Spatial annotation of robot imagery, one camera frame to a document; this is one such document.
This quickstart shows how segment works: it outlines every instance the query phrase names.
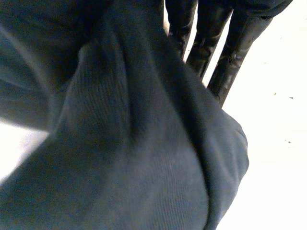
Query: white surface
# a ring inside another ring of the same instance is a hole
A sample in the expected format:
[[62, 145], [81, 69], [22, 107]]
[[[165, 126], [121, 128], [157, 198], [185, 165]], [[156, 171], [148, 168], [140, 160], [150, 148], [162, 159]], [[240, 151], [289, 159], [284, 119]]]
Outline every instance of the white surface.
[[[250, 168], [218, 230], [307, 230], [306, 9], [306, 0], [295, 0], [273, 20], [253, 44], [224, 104], [248, 137]], [[0, 178], [46, 136], [0, 124]]]

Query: white floor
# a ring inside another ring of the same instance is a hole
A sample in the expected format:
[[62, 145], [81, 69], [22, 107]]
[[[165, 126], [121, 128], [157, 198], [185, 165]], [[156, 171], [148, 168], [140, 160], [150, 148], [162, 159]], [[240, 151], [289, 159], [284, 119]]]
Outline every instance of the white floor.
[[[253, 44], [224, 104], [248, 137], [250, 168], [218, 230], [307, 230], [306, 10], [306, 0], [295, 0], [273, 20]], [[2, 121], [0, 180], [46, 136]]]

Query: dark blue fabric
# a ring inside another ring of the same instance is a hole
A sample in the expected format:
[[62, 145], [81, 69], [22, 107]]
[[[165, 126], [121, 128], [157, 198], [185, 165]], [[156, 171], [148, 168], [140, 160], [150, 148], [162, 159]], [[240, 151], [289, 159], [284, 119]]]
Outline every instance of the dark blue fabric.
[[159, 18], [116, 0], [99, 21], [73, 27], [68, 1], [54, 3], [52, 20], [36, 2], [22, 28], [14, 22], [24, 18], [4, 9], [24, 5], [2, 1], [0, 31], [33, 70], [54, 125], [1, 185], [0, 229], [216, 229], [247, 171], [247, 140], [179, 60]]

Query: knit fabric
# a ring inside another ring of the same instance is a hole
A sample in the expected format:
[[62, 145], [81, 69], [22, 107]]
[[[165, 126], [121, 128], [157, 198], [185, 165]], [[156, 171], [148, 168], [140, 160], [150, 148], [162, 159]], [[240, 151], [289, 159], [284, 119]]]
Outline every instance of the knit fabric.
[[0, 229], [216, 229], [248, 168], [246, 137], [158, 20], [116, 0], [94, 23], [73, 76], [46, 95], [50, 136], [0, 187]]

